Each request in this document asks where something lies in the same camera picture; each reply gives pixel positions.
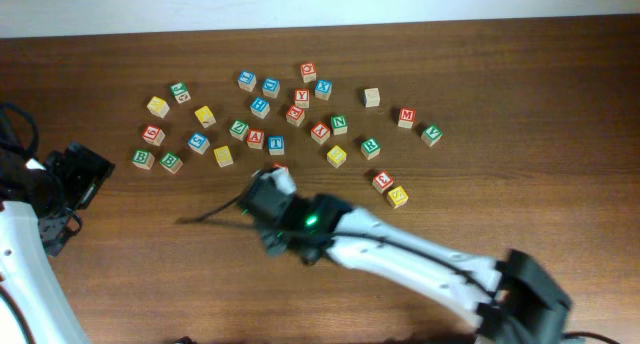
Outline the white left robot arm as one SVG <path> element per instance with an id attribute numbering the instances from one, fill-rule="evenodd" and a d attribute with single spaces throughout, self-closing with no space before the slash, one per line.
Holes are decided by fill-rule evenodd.
<path id="1" fill-rule="evenodd" d="M 115 166 L 73 142 L 39 162 L 39 130 L 21 108 L 1 106 L 1 340 L 86 343 L 89 338 L 49 263 L 83 227 Z"/>

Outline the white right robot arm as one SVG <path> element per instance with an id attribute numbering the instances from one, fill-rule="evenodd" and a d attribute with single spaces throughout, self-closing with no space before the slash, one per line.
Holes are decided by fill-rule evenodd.
<path id="1" fill-rule="evenodd" d="M 398 229 L 336 196 L 298 195 L 284 169 L 259 171 L 240 194 L 270 255 L 326 258 L 365 271 L 444 306 L 475 329 L 477 343 L 555 344 L 572 301 L 529 254 L 504 260 L 447 248 Z"/>

